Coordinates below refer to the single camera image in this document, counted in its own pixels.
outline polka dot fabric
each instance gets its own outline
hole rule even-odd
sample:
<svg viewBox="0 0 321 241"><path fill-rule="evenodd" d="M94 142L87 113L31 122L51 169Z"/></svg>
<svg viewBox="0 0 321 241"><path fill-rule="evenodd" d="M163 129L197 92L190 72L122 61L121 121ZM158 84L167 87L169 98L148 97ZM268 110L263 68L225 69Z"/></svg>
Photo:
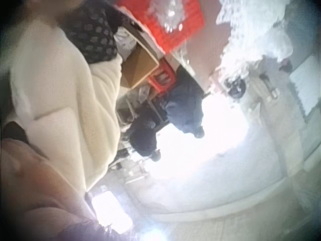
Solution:
<svg viewBox="0 0 321 241"><path fill-rule="evenodd" d="M110 61L117 56L117 45L106 17L106 3L86 1L71 13L61 28L89 64Z"/></svg>

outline red stool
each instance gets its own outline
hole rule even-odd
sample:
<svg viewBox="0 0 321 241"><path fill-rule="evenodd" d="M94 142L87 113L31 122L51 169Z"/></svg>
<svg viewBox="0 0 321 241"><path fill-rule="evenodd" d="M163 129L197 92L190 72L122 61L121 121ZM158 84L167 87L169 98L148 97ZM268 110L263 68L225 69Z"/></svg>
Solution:
<svg viewBox="0 0 321 241"><path fill-rule="evenodd" d="M165 58L159 61L159 67L148 77L148 82L159 94L167 92L176 83L176 74Z"/></svg>

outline white fabric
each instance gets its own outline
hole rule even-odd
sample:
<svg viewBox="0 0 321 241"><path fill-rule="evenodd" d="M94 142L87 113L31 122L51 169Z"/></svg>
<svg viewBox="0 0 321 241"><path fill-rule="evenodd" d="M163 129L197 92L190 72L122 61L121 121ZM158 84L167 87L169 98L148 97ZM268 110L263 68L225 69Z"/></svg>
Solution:
<svg viewBox="0 0 321 241"><path fill-rule="evenodd" d="M90 67L59 28L34 21L17 46L11 86L17 122L80 192L107 171L120 137L122 59Z"/></svg>
<svg viewBox="0 0 321 241"><path fill-rule="evenodd" d="M292 43L281 24L291 0L220 0L216 24L230 23L231 36L222 55L221 78L246 76L248 64L263 55L279 62L293 53Z"/></svg>

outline white sweater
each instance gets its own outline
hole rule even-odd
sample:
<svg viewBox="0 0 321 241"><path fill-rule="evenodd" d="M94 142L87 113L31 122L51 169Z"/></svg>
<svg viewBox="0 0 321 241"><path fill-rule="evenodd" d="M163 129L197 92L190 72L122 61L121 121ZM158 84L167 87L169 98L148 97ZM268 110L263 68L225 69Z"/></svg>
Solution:
<svg viewBox="0 0 321 241"><path fill-rule="evenodd" d="M80 193L107 171L120 137L122 59L89 66L59 28L31 23L11 69L16 121Z"/></svg>

